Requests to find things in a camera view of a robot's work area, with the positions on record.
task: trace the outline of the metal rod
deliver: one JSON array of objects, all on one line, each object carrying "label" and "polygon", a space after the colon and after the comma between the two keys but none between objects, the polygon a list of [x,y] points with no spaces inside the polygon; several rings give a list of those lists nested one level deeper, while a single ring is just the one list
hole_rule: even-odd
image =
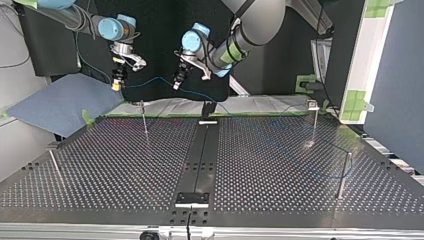
[{"label": "metal rod", "polygon": [[144,101],[141,100],[140,102],[140,111],[141,111],[141,115],[143,116],[143,124],[144,124],[144,133],[149,133],[149,131],[147,130],[147,123],[146,123],[146,110],[144,109]]},{"label": "metal rod", "polygon": [[340,184],[339,184],[339,188],[337,190],[337,195],[336,198],[337,199],[343,199],[343,191],[344,191],[344,186],[346,183],[346,174],[347,174],[347,164],[348,162],[350,162],[350,160],[352,159],[352,153],[348,152],[346,154],[346,158],[345,158],[345,162],[343,164],[343,171],[342,171],[342,175],[340,177]]},{"label": "metal rod", "polygon": [[315,130],[315,128],[317,127],[317,121],[318,121],[318,111],[319,111],[319,109],[315,111],[314,130]]},{"label": "metal rod", "polygon": [[50,153],[50,157],[53,160],[54,168],[56,169],[56,171],[59,171],[59,165],[57,165],[56,157],[54,156],[53,150],[49,150],[49,153]]}]

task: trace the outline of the metal post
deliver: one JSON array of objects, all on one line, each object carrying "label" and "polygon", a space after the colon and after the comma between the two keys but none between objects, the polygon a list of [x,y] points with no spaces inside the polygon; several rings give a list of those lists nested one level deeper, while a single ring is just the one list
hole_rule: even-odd
[{"label": "metal post", "polygon": [[59,165],[57,165],[56,157],[54,155],[53,150],[49,150],[49,153],[50,153],[50,157],[52,158],[52,161],[53,161],[53,164],[54,164],[54,168],[56,169],[56,171],[59,171]]},{"label": "metal post", "polygon": [[63,144],[61,142],[52,142],[49,145],[47,145],[47,148],[46,148],[46,150],[49,151],[50,158],[53,161],[54,168],[56,169],[56,171],[60,171],[60,169],[56,161],[55,152],[59,150],[62,147],[62,145]]},{"label": "metal post", "polygon": [[343,191],[344,191],[344,186],[346,183],[347,164],[348,162],[350,162],[351,159],[352,159],[352,153],[349,152],[346,154],[345,162],[343,164],[343,171],[340,177],[339,189],[337,190],[337,195],[336,195],[337,199],[343,199]]},{"label": "metal post", "polygon": [[141,100],[141,102],[140,102],[140,112],[141,112],[141,115],[143,116],[143,124],[144,124],[144,133],[149,133],[149,131],[147,130],[147,123],[146,123],[146,116],[145,116],[145,114],[146,114],[146,110],[144,109],[144,101],[143,100]]},{"label": "metal post", "polygon": [[314,130],[317,127],[317,121],[318,121],[318,111],[319,109],[315,110],[315,120],[314,120]]}]

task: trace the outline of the gray wall panel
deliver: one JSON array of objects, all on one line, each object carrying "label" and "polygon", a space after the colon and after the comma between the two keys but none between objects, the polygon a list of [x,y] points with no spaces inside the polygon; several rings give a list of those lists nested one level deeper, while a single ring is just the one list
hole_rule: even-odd
[{"label": "gray wall panel", "polygon": [[424,1],[397,4],[365,131],[424,173]]}]

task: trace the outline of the black cable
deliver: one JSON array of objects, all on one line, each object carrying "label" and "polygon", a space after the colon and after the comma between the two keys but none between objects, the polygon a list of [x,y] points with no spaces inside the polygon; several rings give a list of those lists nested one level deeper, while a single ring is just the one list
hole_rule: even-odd
[{"label": "black cable", "polygon": [[30,57],[29,57],[29,54],[28,54],[28,57],[27,57],[27,58],[26,58],[23,62],[16,63],[16,64],[13,64],[13,65],[0,66],[0,69],[14,68],[14,67],[22,66],[22,65],[24,65],[26,62],[28,62],[28,61],[29,61],[29,59],[30,59]]},{"label": "black cable", "polygon": [[[13,8],[11,8],[10,6],[8,6],[8,5],[0,5],[0,7],[1,6],[4,6],[4,7],[7,7],[7,8],[9,8],[9,9],[13,9]],[[21,35],[22,37],[24,37],[24,35],[22,34],[22,32],[21,31],[19,31],[19,29],[18,29],[18,27],[16,27],[15,26],[15,24],[12,22],[12,20],[9,18],[9,16],[7,16],[7,14],[3,11],[3,9],[0,9],[1,10],[1,13],[2,13],[2,15],[6,18],[6,20],[9,22],[9,24],[16,30],[16,32],[19,34],[19,35]],[[24,65],[25,63],[27,63],[28,61],[29,61],[29,59],[30,59],[30,55],[29,55],[29,52],[28,52],[28,56],[27,56],[27,58],[24,60],[24,61],[22,61],[22,62],[20,62],[20,63],[16,63],[16,64],[11,64],[11,65],[5,65],[5,66],[0,66],[0,69],[6,69],[6,68],[14,68],[14,67],[19,67],[19,66],[22,66],[22,65]]]},{"label": "black cable", "polygon": [[322,86],[324,87],[324,92],[325,92],[325,95],[327,96],[327,99],[328,99],[328,101],[330,102],[330,105],[333,107],[333,109],[334,109],[334,112],[336,113],[336,115],[337,115],[337,118],[339,118],[340,119],[340,114],[337,112],[337,110],[336,110],[336,106],[333,104],[333,101],[331,101],[331,98],[330,98],[330,95],[328,94],[328,91],[327,91],[327,87],[325,86],[325,83],[322,81],[322,79],[324,79],[324,81],[325,81],[325,78],[324,78],[324,76],[322,75],[322,73],[321,73],[321,67],[320,67],[320,63],[319,63],[319,54],[318,54],[318,38],[319,38],[319,24],[321,23],[321,19],[322,19],[322,14],[323,14],[323,12],[324,12],[324,5],[322,5],[321,6],[321,10],[320,10],[320,12],[319,12],[319,17],[318,17],[318,24],[317,24],[317,37],[316,37],[316,39],[315,39],[315,53],[316,53],[316,56],[317,56],[317,65],[318,65],[318,72],[319,72],[319,75],[320,75],[320,77],[321,77],[321,80],[319,80],[319,82],[322,84]]},{"label": "black cable", "polygon": [[187,240],[191,240],[191,233],[190,233],[190,218],[191,218],[191,210],[193,208],[190,208],[190,214],[188,215],[186,230],[187,230]]}]

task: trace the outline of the blue cable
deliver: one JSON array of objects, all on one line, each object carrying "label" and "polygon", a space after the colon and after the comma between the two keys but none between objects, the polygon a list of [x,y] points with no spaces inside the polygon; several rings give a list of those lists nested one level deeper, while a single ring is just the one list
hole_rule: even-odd
[{"label": "blue cable", "polygon": [[[151,83],[151,82],[153,82],[153,81],[156,81],[156,80],[161,80],[161,81],[163,81],[163,82],[165,82],[166,84],[168,84],[169,86],[173,86],[172,85],[172,83],[170,83],[170,82],[168,82],[166,79],[164,79],[164,78],[162,78],[162,77],[154,77],[154,78],[152,78],[152,79],[150,79],[149,81],[147,81],[147,82],[145,82],[145,83],[143,83],[143,84],[139,84],[139,85],[132,85],[132,86],[125,86],[125,88],[137,88],[137,87],[144,87],[144,86],[146,86],[146,85],[148,85],[149,83]],[[215,101],[213,98],[211,98],[211,97],[209,97],[208,95],[206,95],[206,94],[203,94],[203,93],[198,93],[198,92],[194,92],[194,91],[189,91],[189,90],[185,90],[185,89],[183,89],[183,88],[179,88],[178,90],[180,90],[181,92],[184,92],[184,93],[188,93],[188,94],[193,94],[193,95],[197,95],[197,96],[201,96],[201,97],[204,97],[204,98],[206,98],[206,99],[208,99],[208,100],[210,100],[211,102],[213,102],[213,103],[217,103],[220,107],[222,107],[223,109],[224,109],[224,111],[225,112],[227,112],[227,114],[229,115],[229,116],[231,116],[231,117],[236,117],[236,116],[234,116],[234,115],[232,115],[221,103],[219,103],[219,102],[217,102],[217,101]],[[282,111],[281,112],[281,114],[280,114],[280,116],[282,115],[282,114],[284,114],[288,109],[290,109],[290,108],[292,108],[292,107],[296,107],[296,106],[300,106],[300,105],[291,105],[291,106],[288,106],[286,109],[284,109],[284,111]],[[262,134],[262,132],[259,132],[259,133],[261,133],[261,135],[264,135],[266,138],[269,138],[269,136],[266,136],[265,134]],[[273,139],[272,137],[271,138],[269,138],[268,139],[269,140],[269,142],[271,142],[271,143],[273,143],[273,144],[276,144],[276,147],[278,148],[278,149],[280,149],[280,150],[282,150],[282,147],[278,144],[278,141],[276,140],[276,139]],[[343,149],[343,148],[341,148],[341,147],[339,147],[339,146],[337,146],[337,145],[334,145],[334,144],[332,144],[332,143],[330,143],[330,142],[328,142],[328,141],[324,141],[324,142],[326,142],[327,144],[329,144],[329,145],[332,145],[332,146],[334,146],[334,147],[336,147],[337,149],[339,149],[339,150],[341,150],[341,151],[343,151],[343,152],[345,152],[346,154],[348,153],[348,151],[347,150],[345,150],[345,149]],[[314,175],[318,175],[318,176],[320,176],[320,177],[324,177],[324,178],[328,178],[328,179],[337,179],[337,180],[341,180],[341,179],[344,179],[344,178],[346,178],[351,172],[352,172],[352,169],[353,169],[353,160],[352,160],[352,158],[350,159],[350,167],[349,167],[349,170],[346,172],[346,174],[345,175],[343,175],[343,176],[331,176],[331,175],[326,175],[326,174],[322,174],[322,173],[319,173],[319,172],[317,172],[317,171],[315,171],[314,169],[311,169],[311,168],[306,168],[309,172],[311,172],[312,174],[314,174]]]}]

